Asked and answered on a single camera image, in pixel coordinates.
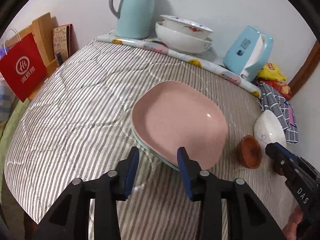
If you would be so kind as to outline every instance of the bed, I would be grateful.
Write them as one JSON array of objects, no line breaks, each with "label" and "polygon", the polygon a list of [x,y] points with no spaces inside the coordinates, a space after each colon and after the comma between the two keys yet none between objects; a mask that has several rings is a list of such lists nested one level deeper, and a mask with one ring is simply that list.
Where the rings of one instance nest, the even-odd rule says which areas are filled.
[{"label": "bed", "polygon": [[[44,84],[20,120],[4,166],[15,199],[36,222],[59,194],[80,177],[100,177],[140,150],[133,192],[117,204],[122,239],[193,239],[199,203],[186,197],[179,172],[141,147],[131,131],[134,103],[164,80],[177,80],[213,100],[229,132],[222,157],[210,170],[219,178],[245,179],[280,227],[291,213],[293,197],[285,178],[272,171],[264,155],[256,170],[242,167],[235,150],[252,134],[260,115],[258,99],[221,77],[153,51],[93,40],[67,60]],[[93,239],[90,206],[89,236]],[[227,210],[223,203],[223,239]]]}]

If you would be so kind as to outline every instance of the small clay pot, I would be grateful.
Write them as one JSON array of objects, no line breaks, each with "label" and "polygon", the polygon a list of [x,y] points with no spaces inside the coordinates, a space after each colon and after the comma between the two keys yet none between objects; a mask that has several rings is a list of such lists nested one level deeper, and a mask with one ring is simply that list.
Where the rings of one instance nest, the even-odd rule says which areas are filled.
[{"label": "small clay pot", "polygon": [[259,143],[252,135],[245,136],[239,143],[237,159],[245,168],[256,169],[259,167],[262,152]]}]

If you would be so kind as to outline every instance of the human hand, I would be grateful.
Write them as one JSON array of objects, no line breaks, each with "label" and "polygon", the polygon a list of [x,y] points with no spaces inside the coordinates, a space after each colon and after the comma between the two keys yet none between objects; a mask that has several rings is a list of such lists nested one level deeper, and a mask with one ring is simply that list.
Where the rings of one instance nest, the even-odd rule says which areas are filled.
[{"label": "human hand", "polygon": [[302,221],[303,212],[300,206],[294,209],[294,212],[290,215],[287,225],[282,229],[282,233],[287,240],[297,239],[297,226]]}]

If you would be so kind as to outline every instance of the stacked bowls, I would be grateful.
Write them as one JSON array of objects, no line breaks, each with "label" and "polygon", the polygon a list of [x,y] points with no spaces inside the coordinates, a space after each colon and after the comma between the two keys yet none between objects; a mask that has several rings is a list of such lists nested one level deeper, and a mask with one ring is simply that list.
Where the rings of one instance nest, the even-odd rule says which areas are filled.
[{"label": "stacked bowls", "polygon": [[213,30],[180,17],[161,18],[162,22],[156,23],[156,34],[168,48],[187,53],[202,53],[210,48],[212,40],[208,36]]}]

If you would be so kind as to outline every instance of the blue gripper pad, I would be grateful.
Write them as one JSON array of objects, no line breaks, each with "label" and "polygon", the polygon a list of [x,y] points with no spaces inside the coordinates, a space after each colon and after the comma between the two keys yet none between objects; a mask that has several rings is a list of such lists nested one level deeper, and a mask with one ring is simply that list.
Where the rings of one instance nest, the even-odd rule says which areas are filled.
[{"label": "blue gripper pad", "polygon": [[182,182],[183,182],[183,186],[184,186],[184,190],[187,194],[187,196],[189,197],[190,200],[193,200],[193,193],[192,193],[192,187],[191,187],[191,177],[188,173],[188,169],[187,169],[187,165],[184,161],[184,159],[186,161],[190,161],[189,157],[187,154],[185,148],[184,147],[180,147],[177,151],[177,159],[178,159],[178,166],[179,166],[179,170],[180,170],[180,174],[182,177]]},{"label": "blue gripper pad", "polygon": [[293,155],[291,152],[289,152],[286,148],[284,148],[279,143],[274,143],[274,146],[276,146],[279,150],[281,150],[288,158],[292,159],[295,163],[298,164],[298,159],[295,155]]},{"label": "blue gripper pad", "polygon": [[130,167],[128,169],[128,173],[125,177],[125,191],[124,195],[126,198],[131,194],[134,178],[136,176],[136,172],[139,164],[139,149],[137,147],[132,147],[127,158],[130,162]]}]

